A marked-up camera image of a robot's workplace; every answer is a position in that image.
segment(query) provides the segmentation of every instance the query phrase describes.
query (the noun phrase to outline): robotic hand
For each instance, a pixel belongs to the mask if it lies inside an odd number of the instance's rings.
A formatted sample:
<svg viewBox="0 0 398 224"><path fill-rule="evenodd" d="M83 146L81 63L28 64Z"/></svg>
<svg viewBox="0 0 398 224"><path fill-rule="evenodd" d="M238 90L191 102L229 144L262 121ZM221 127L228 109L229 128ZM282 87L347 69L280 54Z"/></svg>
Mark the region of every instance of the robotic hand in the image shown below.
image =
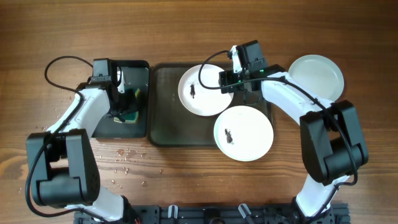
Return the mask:
<svg viewBox="0 0 398 224"><path fill-rule="evenodd" d="M319 98L295 83L282 67L269 67L256 40L218 54L222 53L228 53L233 60L233 70L220 72L218 87L201 84L222 93L261 90L263 98L280 107L300 125L302 159L308 176L302 191L292 202L293 211L299 215L289 222L318 220L330 211L330 201L339 187L354 185L358 168L368 161L368 150L354 106L348 101L334 103ZM90 137L104 115L121 118L121 114L138 110L134 94L118 92L119 63L107 58L95 60L93 76L72 90L76 93L75 100L62 118L47 132L33 133L28 137L29 174L25 194L28 207L35 214L55 217L76 212L75 217L79 217L75 219L76 223L146 224L147 220L142 218L144 214L138 214L137 207L133 209L125 197L100 186L100 174L90 146ZM338 131L340 137L329 140L328 132L331 130ZM68 167L51 168L50 162L60 158L68 159ZM345 182L350 175L354 175L354 181ZM39 212L30 201L30 188L37 205L68 210L55 214ZM156 207L154 211L157 214L155 223L160 224L163 218L159 214L160 208ZM249 223L254 223L246 205L239 206L239 212ZM178 223L175 205L165 213L166 217Z"/></svg>

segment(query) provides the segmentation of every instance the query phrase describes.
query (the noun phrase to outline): plate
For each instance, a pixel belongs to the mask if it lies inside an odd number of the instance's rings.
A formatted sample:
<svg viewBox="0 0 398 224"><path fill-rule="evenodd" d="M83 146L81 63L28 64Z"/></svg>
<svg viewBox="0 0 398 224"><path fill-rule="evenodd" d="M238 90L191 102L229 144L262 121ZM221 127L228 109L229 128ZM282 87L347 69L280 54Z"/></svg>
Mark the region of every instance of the plate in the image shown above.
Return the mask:
<svg viewBox="0 0 398 224"><path fill-rule="evenodd" d="M290 76L314 94L336 101L344 90L341 70L330 59L320 55L306 55L289 68Z"/></svg>
<svg viewBox="0 0 398 224"><path fill-rule="evenodd" d="M224 111L232 102L233 93L222 94L221 90L203 88L198 79L201 65L194 66L184 73L178 84L178 97L184 107L200 116L212 116ZM205 65L201 71L201 81L209 87L219 86L218 73L224 71L215 65Z"/></svg>
<svg viewBox="0 0 398 224"><path fill-rule="evenodd" d="M221 151L237 161L253 161L272 146L274 130L268 118L249 106L234 106L217 118L214 139Z"/></svg>

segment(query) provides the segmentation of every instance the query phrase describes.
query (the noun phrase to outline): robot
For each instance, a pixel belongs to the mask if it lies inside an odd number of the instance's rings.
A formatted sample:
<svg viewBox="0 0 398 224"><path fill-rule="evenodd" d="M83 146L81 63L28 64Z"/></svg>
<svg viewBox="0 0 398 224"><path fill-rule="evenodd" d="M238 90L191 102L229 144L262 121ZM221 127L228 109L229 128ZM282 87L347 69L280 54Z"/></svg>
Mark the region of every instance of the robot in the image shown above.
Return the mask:
<svg viewBox="0 0 398 224"><path fill-rule="evenodd" d="M32 133L26 142L29 174L25 187L28 207L41 217L56 217L75 212L74 223L133 224L209 224L209 223L350 223L347 204L331 205L342 185L354 185L358 169L368 161L358 115L347 100L338 103L310 93L296 83L281 66L268 66L258 41L233 46L203 62L227 54L233 70L220 72L220 86L205 88L232 93L261 90L261 98L275 104L299 126L302 160L308 172L302 190L292 203L250 207L178 208L131 205L126 197L100 186L100 173L90 146L90 137L100 119L108 114L121 121L122 115L139 109L134 94L120 93L117 70L125 61L95 59L93 75L76 90L52 83L47 78L51 61L45 69L46 80L57 87L76 93L65 114L44 133ZM329 139L329 131L340 136ZM68 167L51 168L50 162L68 159ZM353 175L354 180L347 182ZM67 208L46 214L39 206Z"/></svg>

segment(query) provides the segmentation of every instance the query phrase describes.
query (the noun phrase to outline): white plate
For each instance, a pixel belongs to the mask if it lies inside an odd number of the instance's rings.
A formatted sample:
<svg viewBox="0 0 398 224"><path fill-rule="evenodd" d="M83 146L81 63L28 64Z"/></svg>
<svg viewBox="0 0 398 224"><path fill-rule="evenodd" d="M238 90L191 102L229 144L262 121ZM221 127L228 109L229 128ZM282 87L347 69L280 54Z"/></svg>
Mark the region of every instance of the white plate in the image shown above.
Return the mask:
<svg viewBox="0 0 398 224"><path fill-rule="evenodd" d="M306 55L289 68L290 76L316 95L336 101L343 93L344 78L337 65L320 55Z"/></svg>
<svg viewBox="0 0 398 224"><path fill-rule="evenodd" d="M231 135L231 143L228 143L226 132ZM228 157L237 161L253 161L271 148L274 130L260 111L248 106L234 106L217 118L214 139Z"/></svg>
<svg viewBox="0 0 398 224"><path fill-rule="evenodd" d="M203 88L198 79L201 65L190 68L180 79L178 84L178 97L184 107L200 116L212 116L225 110L232 102L233 93L222 94L221 90L208 90ZM216 87L218 73L224 71L215 65L205 65L201 71L201 81L205 86ZM191 95L191 86L195 94Z"/></svg>

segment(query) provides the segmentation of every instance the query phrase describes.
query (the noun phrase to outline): brown floor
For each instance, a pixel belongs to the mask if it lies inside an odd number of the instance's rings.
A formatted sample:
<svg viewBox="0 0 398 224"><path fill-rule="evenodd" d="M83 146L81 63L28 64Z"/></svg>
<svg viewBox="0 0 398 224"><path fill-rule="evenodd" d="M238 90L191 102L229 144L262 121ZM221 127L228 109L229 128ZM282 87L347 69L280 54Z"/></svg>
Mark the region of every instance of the brown floor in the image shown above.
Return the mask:
<svg viewBox="0 0 398 224"><path fill-rule="evenodd" d="M19 193L27 175L27 136L53 124L71 102L72 94L44 80L53 58L197 62L253 39L270 64L288 68L300 56L319 54L341 68L346 83L341 99L358 110L369 163L360 168L358 184L343 187L335 202L349 203L353 223L398 220L398 1L0 2L0 223L72 222L70 215L35 216ZM75 87L90 72L66 60L50 69L50 78ZM273 109L274 144L254 162L233 161L217 149L93 139L101 183L136 205L289 203L307 173L299 127ZM138 153L130 162L115 163L116 151L125 148ZM128 175L122 167L130 169Z"/></svg>

